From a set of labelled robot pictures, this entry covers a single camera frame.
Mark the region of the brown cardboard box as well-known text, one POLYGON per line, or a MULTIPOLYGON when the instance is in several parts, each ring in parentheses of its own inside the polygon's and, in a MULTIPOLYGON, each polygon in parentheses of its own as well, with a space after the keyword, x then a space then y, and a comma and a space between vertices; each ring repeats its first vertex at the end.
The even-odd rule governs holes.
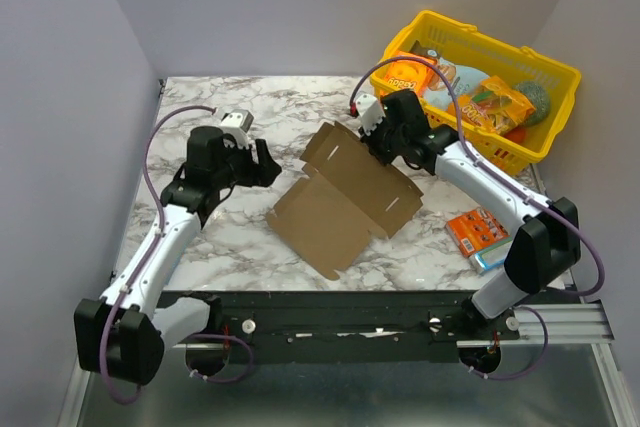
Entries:
POLYGON ((329 280, 337 280, 374 237, 393 237, 422 207, 415 183, 380 164, 340 123, 323 123, 300 160, 304 176, 276 202, 267 223, 329 280))

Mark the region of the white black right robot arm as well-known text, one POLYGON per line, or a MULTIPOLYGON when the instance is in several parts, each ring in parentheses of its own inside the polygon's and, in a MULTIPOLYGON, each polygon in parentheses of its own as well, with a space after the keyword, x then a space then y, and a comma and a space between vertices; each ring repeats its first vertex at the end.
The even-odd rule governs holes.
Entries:
POLYGON ((360 94, 352 103, 361 141, 382 164, 402 158, 442 178, 486 208, 512 244, 501 271, 476 291, 460 314, 460 326, 480 339, 496 327, 496 317, 534 295, 581 258, 575 229, 576 206, 538 194, 481 158, 447 124, 430 126, 411 90, 382 99, 360 94))

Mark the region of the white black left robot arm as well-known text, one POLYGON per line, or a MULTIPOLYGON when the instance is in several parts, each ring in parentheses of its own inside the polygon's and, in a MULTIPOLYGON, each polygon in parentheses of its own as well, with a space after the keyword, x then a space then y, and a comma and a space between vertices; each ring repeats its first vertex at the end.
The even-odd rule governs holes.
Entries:
POLYGON ((214 340, 222 327, 214 298, 189 294, 161 308, 161 294, 186 248, 233 190, 269 187, 281 171, 267 142, 249 141, 240 128, 193 129, 186 159, 157 196, 157 215, 139 250, 99 299, 76 307, 81 368, 108 386, 119 379, 141 387, 169 348, 191 336, 214 340))

